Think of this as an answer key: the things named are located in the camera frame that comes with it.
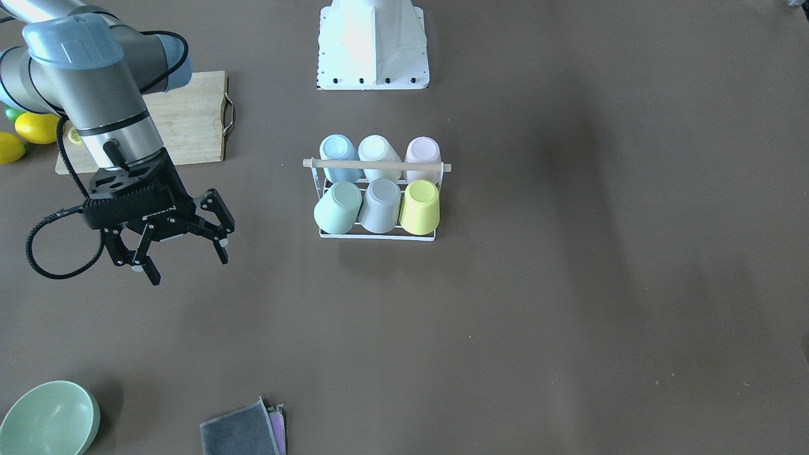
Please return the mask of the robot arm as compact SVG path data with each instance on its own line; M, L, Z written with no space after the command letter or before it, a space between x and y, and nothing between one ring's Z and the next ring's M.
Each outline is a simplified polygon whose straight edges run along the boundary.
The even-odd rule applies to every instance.
M190 82L187 40L174 32L139 32L83 1L3 1L2 10L24 23L26 43L2 52L2 101L58 117L58 150L83 194L80 205L29 232L25 254L33 270L69 279L107 252L114 265L129 265L158 285L150 245L187 234L211 241L227 263L233 216L215 189L188 194L144 101ZM99 247L78 270L53 274L35 261L33 241L46 225L73 214L98 231Z

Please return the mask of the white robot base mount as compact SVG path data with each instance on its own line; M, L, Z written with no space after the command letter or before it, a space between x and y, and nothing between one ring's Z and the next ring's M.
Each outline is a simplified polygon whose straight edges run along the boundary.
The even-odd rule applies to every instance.
M410 1L332 1L320 10L318 46L319 90L430 85L425 15Z

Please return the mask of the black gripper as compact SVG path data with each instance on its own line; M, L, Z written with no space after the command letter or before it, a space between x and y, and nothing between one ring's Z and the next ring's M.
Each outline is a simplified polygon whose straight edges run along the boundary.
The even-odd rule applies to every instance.
M103 245L116 266L129 265L158 286L161 274L149 257L153 241L191 233L212 242L219 261L229 262L228 236L235 221L219 190L208 189L191 198L166 149L129 169L99 170L90 180L83 218L101 230ZM130 250L121 239L123 227L141 234Z

